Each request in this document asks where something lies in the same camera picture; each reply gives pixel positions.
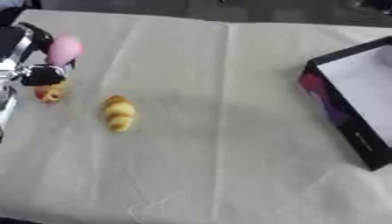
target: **white fabric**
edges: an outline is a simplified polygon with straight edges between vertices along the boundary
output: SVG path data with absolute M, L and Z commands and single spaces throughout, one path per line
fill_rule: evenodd
M 85 53 L 53 106 L 26 88 L 0 145 L 0 215 L 45 223 L 368 224 L 392 220 L 369 172 L 297 85 L 305 62 L 391 29 L 27 11 Z M 100 103 L 139 112 L 112 134 Z

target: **colorful object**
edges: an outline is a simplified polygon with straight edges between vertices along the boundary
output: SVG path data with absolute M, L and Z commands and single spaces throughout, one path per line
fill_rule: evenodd
M 68 81 L 63 80 L 59 84 L 35 87 L 34 93 L 44 103 L 55 103 L 61 100 L 66 93 Z
M 103 103 L 102 113 L 109 129 L 114 132 L 128 130 L 136 115 L 133 105 L 120 95 L 110 96 Z
M 325 112 L 328 114 L 330 120 L 334 124 L 340 126 L 344 121 L 347 120 L 348 115 L 336 109 L 331 104 L 328 94 L 326 93 L 326 89 L 324 88 L 323 81 L 319 77 L 311 73 L 307 73 L 301 77 L 300 83 L 304 89 L 311 93 L 311 96 L 318 96 L 318 98 L 323 103 Z
M 49 47 L 46 62 L 63 67 L 66 63 L 79 57 L 83 52 L 81 42 L 71 36 L 58 37 Z

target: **pink object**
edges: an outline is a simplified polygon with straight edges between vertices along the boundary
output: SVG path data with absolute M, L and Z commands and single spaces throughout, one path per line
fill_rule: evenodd
M 54 40 L 49 47 L 46 62 L 63 67 L 69 61 L 79 57 L 83 52 L 81 42 L 72 36 L 62 36 Z

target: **toy bread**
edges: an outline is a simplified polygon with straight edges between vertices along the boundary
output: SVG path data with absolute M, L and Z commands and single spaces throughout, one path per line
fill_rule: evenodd
M 120 95 L 110 96 L 103 103 L 102 113 L 108 128 L 114 132 L 128 130 L 136 115 L 133 105 Z

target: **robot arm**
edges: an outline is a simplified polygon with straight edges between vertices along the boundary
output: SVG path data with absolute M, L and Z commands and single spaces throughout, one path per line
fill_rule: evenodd
M 66 59 L 69 61 L 59 63 L 51 58 L 51 46 L 55 44 L 50 33 L 33 24 L 20 23 L 0 28 L 0 143 L 4 136 L 4 126 L 17 101 L 17 91 L 7 84 L 18 79 L 24 86 L 58 84 L 74 69 L 75 57 L 78 55 L 71 54 L 72 58 L 68 55 Z M 47 55 L 46 63 L 25 65 L 24 62 L 36 51 Z

